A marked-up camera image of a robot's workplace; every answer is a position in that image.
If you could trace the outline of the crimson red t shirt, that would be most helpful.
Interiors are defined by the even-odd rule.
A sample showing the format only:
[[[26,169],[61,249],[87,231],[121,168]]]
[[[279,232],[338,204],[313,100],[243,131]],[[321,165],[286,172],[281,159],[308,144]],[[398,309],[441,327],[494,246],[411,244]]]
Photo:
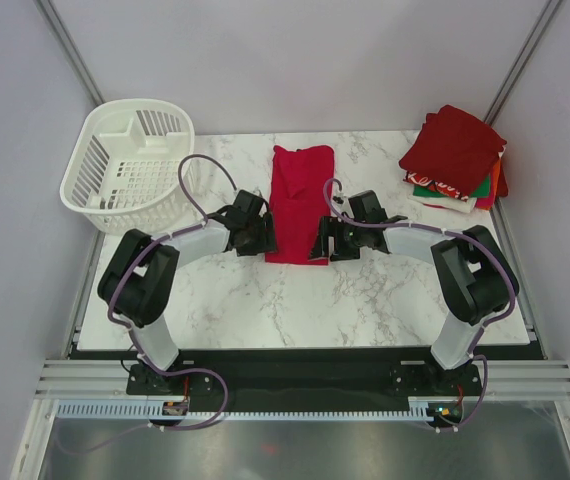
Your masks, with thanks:
[[[273,264],[326,266],[311,260],[319,222],[330,214],[323,196],[325,182],[334,176],[332,147],[313,146],[295,151],[273,148],[269,207],[273,214],[277,251],[265,255]]]

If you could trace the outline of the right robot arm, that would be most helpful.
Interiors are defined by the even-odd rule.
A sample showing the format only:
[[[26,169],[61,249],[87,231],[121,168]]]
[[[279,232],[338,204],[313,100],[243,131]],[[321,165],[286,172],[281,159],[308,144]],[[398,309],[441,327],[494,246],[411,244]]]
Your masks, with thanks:
[[[432,265],[448,308],[430,347],[434,362],[423,368],[432,392],[448,392],[459,381],[457,368],[473,358],[486,328],[516,307],[519,283],[491,232],[482,225],[453,231],[389,217],[369,190],[348,199],[348,216],[327,200],[330,216],[319,220],[311,260],[356,260],[363,248],[402,255]]]

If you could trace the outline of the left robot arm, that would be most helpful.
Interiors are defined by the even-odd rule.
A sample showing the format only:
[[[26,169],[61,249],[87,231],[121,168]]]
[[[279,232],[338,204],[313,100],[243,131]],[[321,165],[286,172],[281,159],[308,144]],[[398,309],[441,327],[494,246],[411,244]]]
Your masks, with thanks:
[[[150,365],[150,382],[173,393],[184,382],[174,363],[179,347],[172,340],[164,311],[178,269],[211,255],[236,252],[256,256],[277,250],[268,202],[240,190],[234,202],[204,221],[157,239],[138,229],[127,231],[106,267],[97,294],[108,306],[108,319],[124,327],[139,357]]]

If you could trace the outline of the red patterned folded shirt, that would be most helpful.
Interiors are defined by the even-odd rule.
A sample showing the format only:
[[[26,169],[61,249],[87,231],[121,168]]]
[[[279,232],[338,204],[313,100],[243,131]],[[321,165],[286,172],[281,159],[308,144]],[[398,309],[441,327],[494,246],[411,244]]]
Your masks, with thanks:
[[[423,198],[448,197],[455,200],[467,201],[469,197],[459,190],[442,182],[437,182],[427,176],[415,172],[406,172],[404,182],[413,187],[413,195]]]

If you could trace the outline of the white folded shirt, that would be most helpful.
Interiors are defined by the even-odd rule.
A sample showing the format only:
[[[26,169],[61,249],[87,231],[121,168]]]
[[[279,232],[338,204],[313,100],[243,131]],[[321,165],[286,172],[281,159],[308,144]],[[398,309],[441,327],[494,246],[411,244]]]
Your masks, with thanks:
[[[464,214],[471,213],[475,206],[476,200],[475,199],[468,199],[468,200],[459,200],[451,197],[421,197],[410,194],[408,196],[410,200],[418,202],[422,205],[431,207],[431,208],[438,208],[438,209],[447,209],[451,211],[456,211]]]

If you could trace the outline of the white plastic laundry basket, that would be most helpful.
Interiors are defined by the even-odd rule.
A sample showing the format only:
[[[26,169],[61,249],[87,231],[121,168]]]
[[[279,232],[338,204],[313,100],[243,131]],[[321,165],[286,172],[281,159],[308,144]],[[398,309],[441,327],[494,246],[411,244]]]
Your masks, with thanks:
[[[163,231],[184,213],[179,181],[190,174],[178,167],[194,148],[192,120],[180,107],[155,99],[104,103],[84,121],[60,199],[106,234]]]

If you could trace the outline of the dark red folded shirt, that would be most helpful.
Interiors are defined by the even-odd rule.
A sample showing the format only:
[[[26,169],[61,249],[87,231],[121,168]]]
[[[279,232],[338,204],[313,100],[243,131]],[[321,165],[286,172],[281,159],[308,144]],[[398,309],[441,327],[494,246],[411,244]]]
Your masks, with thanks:
[[[486,123],[445,105],[426,115],[399,166],[470,195],[491,173],[506,145],[507,141]]]

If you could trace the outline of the green folded shirt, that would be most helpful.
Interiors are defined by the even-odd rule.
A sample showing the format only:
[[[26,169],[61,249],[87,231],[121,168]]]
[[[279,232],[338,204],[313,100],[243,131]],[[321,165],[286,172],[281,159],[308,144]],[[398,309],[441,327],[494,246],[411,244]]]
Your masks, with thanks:
[[[488,176],[470,195],[469,198],[485,198],[490,193],[490,176]]]

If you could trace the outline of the orange folded shirt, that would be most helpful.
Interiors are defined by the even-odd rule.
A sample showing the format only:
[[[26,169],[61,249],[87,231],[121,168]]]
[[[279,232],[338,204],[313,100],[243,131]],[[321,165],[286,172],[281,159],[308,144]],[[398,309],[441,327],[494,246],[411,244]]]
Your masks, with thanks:
[[[489,211],[497,199],[507,197],[508,194],[509,188],[505,179],[502,161],[499,160],[494,165],[490,174],[490,193],[485,198],[478,198],[475,203],[475,208]]]

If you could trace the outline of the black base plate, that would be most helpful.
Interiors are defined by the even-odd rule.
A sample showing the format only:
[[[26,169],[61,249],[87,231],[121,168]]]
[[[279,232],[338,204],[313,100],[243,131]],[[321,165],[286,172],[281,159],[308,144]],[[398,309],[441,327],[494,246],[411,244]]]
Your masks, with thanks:
[[[412,397],[468,399],[481,392],[477,366],[468,362],[443,371],[426,347],[184,350],[170,369],[174,377],[134,364],[127,393],[186,394],[200,412],[329,412],[405,407]]]

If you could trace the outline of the aluminium frame rail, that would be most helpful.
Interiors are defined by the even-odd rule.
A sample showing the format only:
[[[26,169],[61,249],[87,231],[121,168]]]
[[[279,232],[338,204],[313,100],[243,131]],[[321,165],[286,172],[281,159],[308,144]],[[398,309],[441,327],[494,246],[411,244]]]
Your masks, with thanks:
[[[559,360],[490,360],[492,401],[570,401],[570,368]],[[117,361],[48,360],[36,387],[39,398],[121,399],[128,376]]]

